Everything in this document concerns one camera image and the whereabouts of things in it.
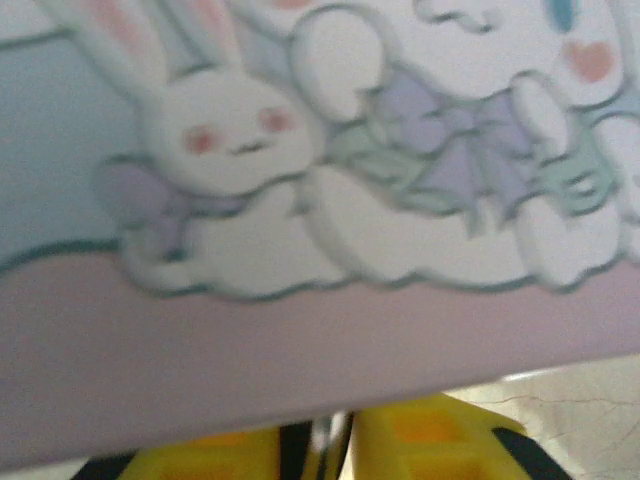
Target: bow tie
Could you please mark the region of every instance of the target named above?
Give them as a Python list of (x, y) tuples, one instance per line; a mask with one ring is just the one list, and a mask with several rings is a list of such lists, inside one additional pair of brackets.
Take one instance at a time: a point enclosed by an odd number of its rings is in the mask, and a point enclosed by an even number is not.
[(506, 219), (533, 195), (534, 139), (515, 112), (511, 92), (473, 107), (453, 106), (412, 73), (398, 70), (374, 94), (374, 108), (396, 147), (433, 159), (408, 186), (410, 203), (440, 193), (452, 211), (476, 213), (477, 200), (491, 193)]
[(143, 157), (112, 159), (98, 171), (96, 188), (118, 227), (152, 229), (159, 258), (184, 253), (184, 235), (190, 219), (237, 215), (250, 201), (247, 196), (182, 192), (149, 164), (149, 159)]

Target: yellow object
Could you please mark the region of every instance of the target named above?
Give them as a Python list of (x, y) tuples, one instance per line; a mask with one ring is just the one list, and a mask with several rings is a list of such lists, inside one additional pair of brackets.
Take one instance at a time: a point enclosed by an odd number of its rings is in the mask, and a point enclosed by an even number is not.
[(147, 450), (119, 480), (278, 480), (279, 441), (274, 428)]
[(493, 435), (519, 423), (446, 395), (363, 410), (356, 480), (531, 480)]

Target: cartoon character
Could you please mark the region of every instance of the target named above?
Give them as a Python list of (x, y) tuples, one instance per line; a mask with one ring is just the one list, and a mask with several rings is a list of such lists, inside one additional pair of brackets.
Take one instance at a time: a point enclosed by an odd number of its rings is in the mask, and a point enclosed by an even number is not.
[(240, 3), (342, 126), (311, 218), (353, 271), (567, 287), (617, 258), (616, 172), (579, 112), (624, 78), (609, 2), (302, 2), (292, 28), (278, 2)]
[[(318, 156), (300, 102), (247, 75), (219, 0), (42, 0), (140, 106), (142, 154), (104, 164), (103, 204), (144, 287), (268, 297), (341, 282), (309, 237), (300, 179)], [(206, 63), (176, 72), (175, 35)]]

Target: bunny eye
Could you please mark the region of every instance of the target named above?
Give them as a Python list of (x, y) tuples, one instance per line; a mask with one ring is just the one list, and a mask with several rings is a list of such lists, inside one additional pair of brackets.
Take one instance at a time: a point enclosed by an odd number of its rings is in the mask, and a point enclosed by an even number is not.
[(296, 119), (286, 108), (265, 108), (258, 114), (262, 128), (270, 133), (286, 132), (296, 128)]
[(197, 125), (185, 130), (182, 143), (192, 155), (204, 155), (222, 144), (222, 134), (211, 125)]
[(575, 0), (544, 0), (549, 21), (560, 33), (573, 30), (576, 19)]

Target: tile floor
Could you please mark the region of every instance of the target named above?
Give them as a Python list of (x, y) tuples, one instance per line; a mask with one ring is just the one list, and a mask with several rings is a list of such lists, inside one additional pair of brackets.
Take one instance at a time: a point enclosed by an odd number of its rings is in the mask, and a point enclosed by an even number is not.
[[(640, 479), (640, 356), (450, 392), (522, 422), (576, 480)], [(0, 475), (68, 480), (82, 461)], [(348, 462), (343, 480), (351, 480)]]

